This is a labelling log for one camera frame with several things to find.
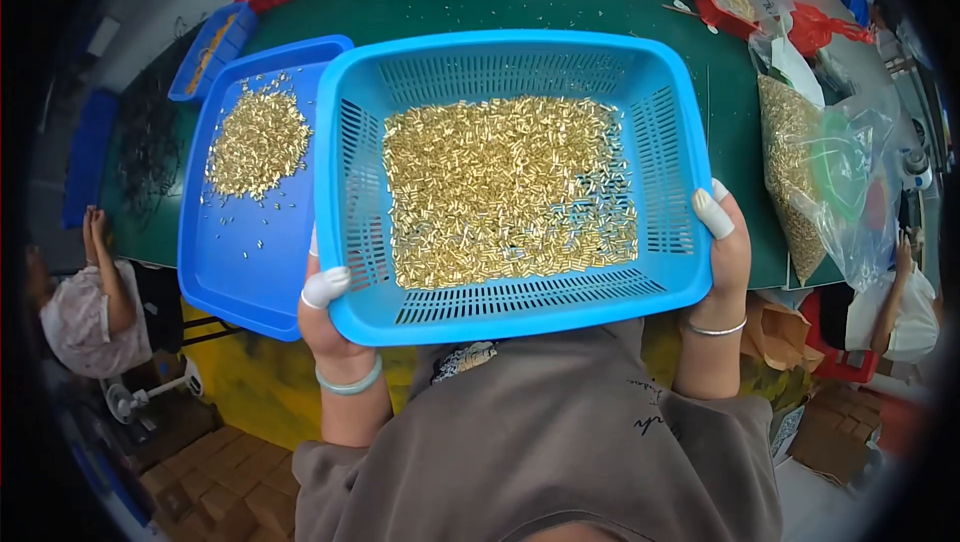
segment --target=silver bracelet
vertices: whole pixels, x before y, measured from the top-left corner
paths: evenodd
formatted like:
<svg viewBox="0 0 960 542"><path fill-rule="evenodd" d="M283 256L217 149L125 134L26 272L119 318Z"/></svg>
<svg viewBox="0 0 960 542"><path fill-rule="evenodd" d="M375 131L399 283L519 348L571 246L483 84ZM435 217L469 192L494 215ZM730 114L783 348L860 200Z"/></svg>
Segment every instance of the silver bracelet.
<svg viewBox="0 0 960 542"><path fill-rule="evenodd" d="M320 369L314 369L314 373L317 375L317 382L322 387L326 388L328 392L337 394L338 396L354 396L365 391L371 385L374 385L374 381L377 381L377 378L380 377L381 371L383 371L383 359L380 358L379 353L376 355L376 360L373 362L373 368L369 373L366 374L366 377L355 383L348 383L347 385L330 383L329 381L325 380L322 375L320 375Z"/></svg>
<svg viewBox="0 0 960 542"><path fill-rule="evenodd" d="M732 330L723 330L722 332L715 332L714 330L702 330L697 326L690 323L690 319L686 320L686 326L690 328L691 332L700 333L701 335L709 335L710 337L719 337L720 335L729 335L730 333L737 333L747 325L747 316L743 316L743 322L740 325L736 326Z"/></svg>

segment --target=brown paper bag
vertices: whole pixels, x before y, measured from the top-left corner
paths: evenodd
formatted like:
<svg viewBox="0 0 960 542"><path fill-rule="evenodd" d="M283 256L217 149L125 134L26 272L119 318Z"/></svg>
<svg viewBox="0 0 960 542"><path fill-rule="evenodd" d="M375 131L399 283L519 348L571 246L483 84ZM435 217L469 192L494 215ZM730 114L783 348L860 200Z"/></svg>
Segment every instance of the brown paper bag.
<svg viewBox="0 0 960 542"><path fill-rule="evenodd" d="M747 325L740 338L740 352L761 356L764 362L787 371L797 365L813 371L824 359L823 353L806 344L810 322L797 310L767 302L756 294L747 294Z"/></svg>

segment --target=green plastic lid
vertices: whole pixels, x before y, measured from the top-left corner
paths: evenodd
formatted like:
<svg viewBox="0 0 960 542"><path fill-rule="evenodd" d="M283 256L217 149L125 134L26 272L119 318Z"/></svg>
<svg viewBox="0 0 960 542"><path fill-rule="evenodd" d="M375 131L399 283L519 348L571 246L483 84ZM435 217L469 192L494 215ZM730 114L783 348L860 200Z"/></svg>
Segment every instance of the green plastic lid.
<svg viewBox="0 0 960 542"><path fill-rule="evenodd" d="M863 214L870 182L863 152L848 134L849 126L843 115L824 113L821 139L813 142L811 160L822 199L853 223Z"/></svg>

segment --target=red plastic bag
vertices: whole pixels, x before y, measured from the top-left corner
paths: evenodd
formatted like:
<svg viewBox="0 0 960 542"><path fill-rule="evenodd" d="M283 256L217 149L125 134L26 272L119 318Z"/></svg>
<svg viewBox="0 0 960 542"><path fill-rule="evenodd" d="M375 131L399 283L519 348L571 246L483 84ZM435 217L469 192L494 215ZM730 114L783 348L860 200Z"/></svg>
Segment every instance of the red plastic bag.
<svg viewBox="0 0 960 542"><path fill-rule="evenodd" d="M874 42L874 36L859 25L845 20L831 19L808 4L799 2L794 4L797 8L790 13L790 17L793 18L793 29L787 34L787 38L801 55L813 57L817 50L831 42L835 33L854 42L864 44Z"/></svg>

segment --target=pile of gold pins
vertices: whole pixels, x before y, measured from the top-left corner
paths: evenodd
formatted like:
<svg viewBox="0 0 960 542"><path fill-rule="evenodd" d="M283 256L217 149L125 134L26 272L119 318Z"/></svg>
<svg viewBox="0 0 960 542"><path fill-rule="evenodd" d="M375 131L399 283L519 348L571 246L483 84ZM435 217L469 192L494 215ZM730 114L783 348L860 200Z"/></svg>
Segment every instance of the pile of gold pins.
<svg viewBox="0 0 960 542"><path fill-rule="evenodd" d="M302 158L313 132L297 108L294 92L282 89L290 79L281 72L256 92L247 80L241 82L240 97L223 119L206 162L206 180L221 197L221 206L229 196L249 194L261 201L281 177L306 169Z"/></svg>
<svg viewBox="0 0 960 542"><path fill-rule="evenodd" d="M617 107L524 96L387 119L396 282L436 289L637 258Z"/></svg>

